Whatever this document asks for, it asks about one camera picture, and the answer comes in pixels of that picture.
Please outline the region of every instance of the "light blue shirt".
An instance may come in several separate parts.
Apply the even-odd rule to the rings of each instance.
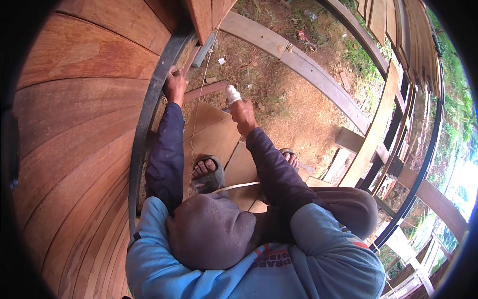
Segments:
[[[126,256],[128,286],[143,298],[378,298],[379,259],[329,211],[309,203],[291,219],[297,245],[268,243],[229,270],[191,271],[172,255],[168,211],[148,198]]]

